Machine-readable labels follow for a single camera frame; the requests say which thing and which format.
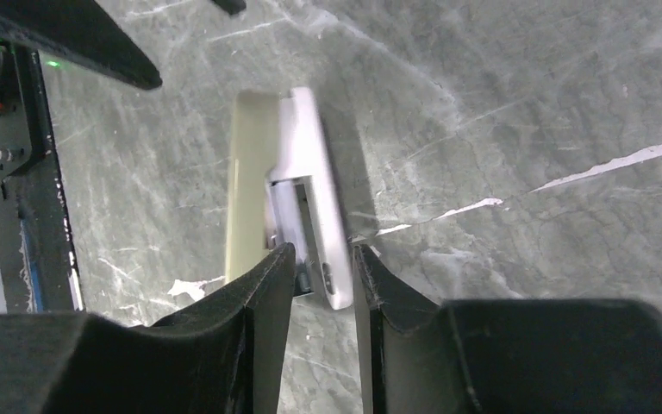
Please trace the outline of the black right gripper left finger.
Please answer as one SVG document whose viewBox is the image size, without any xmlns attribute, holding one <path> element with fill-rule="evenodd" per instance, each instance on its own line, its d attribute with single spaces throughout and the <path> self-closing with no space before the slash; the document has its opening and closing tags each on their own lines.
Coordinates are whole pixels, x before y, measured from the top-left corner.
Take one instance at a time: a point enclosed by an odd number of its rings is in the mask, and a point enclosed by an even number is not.
<svg viewBox="0 0 662 414">
<path fill-rule="evenodd" d="M 150 326 L 0 315 L 0 413 L 273 413 L 296 263 L 285 243 Z"/>
</svg>

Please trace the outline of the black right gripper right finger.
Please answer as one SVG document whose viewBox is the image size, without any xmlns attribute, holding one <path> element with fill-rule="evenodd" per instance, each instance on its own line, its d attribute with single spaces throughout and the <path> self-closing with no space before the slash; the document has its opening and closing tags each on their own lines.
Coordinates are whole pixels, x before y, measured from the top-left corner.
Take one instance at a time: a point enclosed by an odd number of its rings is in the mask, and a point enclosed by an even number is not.
<svg viewBox="0 0 662 414">
<path fill-rule="evenodd" d="M 436 304 L 353 249 L 367 413 L 662 413 L 662 314 L 632 299 Z"/>
</svg>

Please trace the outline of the small beige white stapler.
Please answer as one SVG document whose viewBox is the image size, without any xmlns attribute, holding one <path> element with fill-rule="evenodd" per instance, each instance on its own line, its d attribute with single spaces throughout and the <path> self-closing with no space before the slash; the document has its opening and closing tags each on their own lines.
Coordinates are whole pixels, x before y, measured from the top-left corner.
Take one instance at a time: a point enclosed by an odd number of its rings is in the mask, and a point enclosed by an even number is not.
<svg viewBox="0 0 662 414">
<path fill-rule="evenodd" d="M 228 164 L 226 282 L 276 246 L 294 245 L 295 294 L 353 304 L 353 272 L 334 169 L 313 91 L 241 91 L 234 100 Z"/>
</svg>

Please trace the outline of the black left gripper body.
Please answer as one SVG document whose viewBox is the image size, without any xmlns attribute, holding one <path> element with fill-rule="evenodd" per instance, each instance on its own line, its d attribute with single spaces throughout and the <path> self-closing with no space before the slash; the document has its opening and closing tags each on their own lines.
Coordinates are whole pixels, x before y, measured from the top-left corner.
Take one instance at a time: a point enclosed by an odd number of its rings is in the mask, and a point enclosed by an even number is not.
<svg viewBox="0 0 662 414">
<path fill-rule="evenodd" d="M 163 84 L 154 63 L 95 1 L 0 1 L 0 40 L 144 91 Z"/>
</svg>

